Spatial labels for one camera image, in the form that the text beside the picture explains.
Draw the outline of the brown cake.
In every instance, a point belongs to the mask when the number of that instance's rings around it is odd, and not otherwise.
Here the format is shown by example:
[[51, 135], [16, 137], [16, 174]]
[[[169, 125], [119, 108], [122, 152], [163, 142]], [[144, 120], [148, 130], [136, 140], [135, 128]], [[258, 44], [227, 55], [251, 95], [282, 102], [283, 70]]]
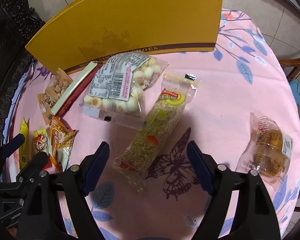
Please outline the brown cake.
[[250, 140], [241, 154], [236, 172], [255, 170], [265, 184], [278, 191], [287, 175], [293, 139], [260, 112], [250, 113]]

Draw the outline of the pink floral tablecloth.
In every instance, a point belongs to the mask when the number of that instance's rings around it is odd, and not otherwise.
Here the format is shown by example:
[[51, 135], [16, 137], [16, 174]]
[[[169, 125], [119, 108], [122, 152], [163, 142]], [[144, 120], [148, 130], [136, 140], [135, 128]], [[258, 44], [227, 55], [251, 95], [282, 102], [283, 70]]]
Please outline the pink floral tablecloth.
[[274, 120], [293, 139], [285, 181], [269, 188], [279, 229], [292, 217], [300, 189], [300, 119], [291, 88], [271, 48], [252, 19], [223, 10], [212, 52], [162, 54], [170, 73], [191, 73], [201, 81], [159, 153], [146, 188], [138, 192], [113, 168], [136, 131], [82, 113], [78, 98], [64, 117], [77, 131], [70, 165], [80, 163], [106, 141], [110, 157], [87, 202], [105, 239], [191, 239], [209, 204], [194, 182], [186, 145], [195, 141], [203, 153], [234, 170], [250, 140], [250, 114]]

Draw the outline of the orange snack packet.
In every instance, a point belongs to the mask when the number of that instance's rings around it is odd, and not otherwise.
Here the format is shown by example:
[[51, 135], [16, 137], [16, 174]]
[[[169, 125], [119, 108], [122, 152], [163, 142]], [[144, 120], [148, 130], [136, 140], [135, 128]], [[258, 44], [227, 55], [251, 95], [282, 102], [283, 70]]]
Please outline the orange snack packet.
[[50, 122], [50, 160], [59, 170], [64, 172], [71, 156], [76, 130], [69, 129], [53, 116]]

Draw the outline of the sesame stick snack pack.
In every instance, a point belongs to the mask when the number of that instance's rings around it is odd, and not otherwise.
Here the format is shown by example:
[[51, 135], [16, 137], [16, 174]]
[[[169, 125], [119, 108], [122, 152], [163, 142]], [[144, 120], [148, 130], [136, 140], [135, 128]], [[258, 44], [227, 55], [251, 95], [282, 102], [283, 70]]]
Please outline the sesame stick snack pack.
[[125, 152], [114, 167], [138, 191], [145, 189], [145, 173], [174, 130], [185, 106], [197, 94], [200, 80], [194, 74], [163, 75], [161, 92]]

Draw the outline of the yellow small snack packet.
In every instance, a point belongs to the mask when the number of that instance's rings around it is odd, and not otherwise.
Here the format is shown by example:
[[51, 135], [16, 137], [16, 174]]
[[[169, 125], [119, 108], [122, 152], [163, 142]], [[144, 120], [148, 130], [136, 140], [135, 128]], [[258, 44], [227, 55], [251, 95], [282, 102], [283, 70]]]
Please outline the yellow small snack packet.
[[19, 167], [22, 170], [30, 161], [29, 155], [29, 122], [23, 119], [20, 124], [20, 134], [24, 136], [24, 143], [19, 147]]

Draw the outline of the blue cloth on chair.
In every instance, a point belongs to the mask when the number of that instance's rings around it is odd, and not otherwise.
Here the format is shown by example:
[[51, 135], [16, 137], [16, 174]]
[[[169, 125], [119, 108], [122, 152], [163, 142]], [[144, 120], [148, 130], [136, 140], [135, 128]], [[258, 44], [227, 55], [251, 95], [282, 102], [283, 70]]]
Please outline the blue cloth on chair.
[[298, 80], [292, 80], [289, 85], [296, 103], [300, 106], [300, 82]]

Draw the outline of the wooden chair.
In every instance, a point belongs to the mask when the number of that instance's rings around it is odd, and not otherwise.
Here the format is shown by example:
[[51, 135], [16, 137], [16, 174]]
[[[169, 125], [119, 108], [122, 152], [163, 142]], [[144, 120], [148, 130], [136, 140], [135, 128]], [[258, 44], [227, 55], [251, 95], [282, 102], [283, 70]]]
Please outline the wooden chair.
[[[298, 59], [281, 59], [281, 60], [279, 60], [279, 63], [283, 70], [285, 70], [286, 68], [292, 68], [290, 73], [287, 75], [287, 80], [289, 82], [296, 79], [296, 76], [298, 74], [300, 74], [300, 58], [298, 58]], [[296, 206], [294, 208], [294, 211], [300, 213], [300, 207]]]

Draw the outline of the red white long snack bar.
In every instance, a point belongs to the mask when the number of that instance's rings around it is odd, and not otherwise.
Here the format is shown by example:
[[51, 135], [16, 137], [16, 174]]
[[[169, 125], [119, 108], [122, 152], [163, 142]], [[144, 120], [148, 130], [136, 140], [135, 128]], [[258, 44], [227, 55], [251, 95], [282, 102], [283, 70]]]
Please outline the red white long snack bar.
[[98, 70], [103, 66], [103, 63], [91, 61], [68, 86], [62, 96], [57, 100], [51, 110], [51, 114], [62, 118], [71, 108], [72, 104], [77, 100], [81, 93], [91, 83], [93, 77]]

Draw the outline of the red white candy packet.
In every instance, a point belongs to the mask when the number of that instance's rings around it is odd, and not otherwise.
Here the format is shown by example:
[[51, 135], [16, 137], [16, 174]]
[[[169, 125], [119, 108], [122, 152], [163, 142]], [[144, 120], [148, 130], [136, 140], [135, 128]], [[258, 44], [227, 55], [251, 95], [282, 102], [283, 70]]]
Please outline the red white candy packet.
[[45, 152], [48, 156], [48, 161], [44, 166], [44, 169], [50, 168], [52, 166], [50, 160], [50, 139], [44, 126], [39, 127], [33, 132], [32, 157], [34, 157], [40, 151]]

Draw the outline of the yellow cardboard shoe box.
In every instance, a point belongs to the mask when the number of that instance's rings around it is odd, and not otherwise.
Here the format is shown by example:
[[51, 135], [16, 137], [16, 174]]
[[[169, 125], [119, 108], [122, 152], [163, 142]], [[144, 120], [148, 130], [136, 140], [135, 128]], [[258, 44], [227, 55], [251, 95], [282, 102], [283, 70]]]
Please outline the yellow cardboard shoe box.
[[26, 45], [49, 71], [73, 73], [129, 51], [212, 51], [222, 0], [75, 0]]

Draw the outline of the peanut snack brown bag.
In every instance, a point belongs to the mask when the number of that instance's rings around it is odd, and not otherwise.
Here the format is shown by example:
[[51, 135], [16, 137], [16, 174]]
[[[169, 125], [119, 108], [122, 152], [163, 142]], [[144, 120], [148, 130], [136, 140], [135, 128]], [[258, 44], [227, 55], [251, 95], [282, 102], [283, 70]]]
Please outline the peanut snack brown bag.
[[52, 108], [72, 82], [72, 78], [62, 69], [58, 68], [55, 76], [47, 85], [44, 93], [37, 95], [39, 107], [46, 125], [50, 124]]

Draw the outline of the round biscuit balls bag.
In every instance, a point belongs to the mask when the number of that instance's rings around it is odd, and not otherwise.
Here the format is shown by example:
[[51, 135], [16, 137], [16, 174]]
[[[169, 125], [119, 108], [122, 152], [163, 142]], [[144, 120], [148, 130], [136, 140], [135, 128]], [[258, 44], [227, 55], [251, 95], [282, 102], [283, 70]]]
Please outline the round biscuit balls bag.
[[168, 62], [141, 52], [112, 56], [93, 77], [80, 103], [86, 116], [138, 129], [145, 119], [144, 90], [152, 87]]

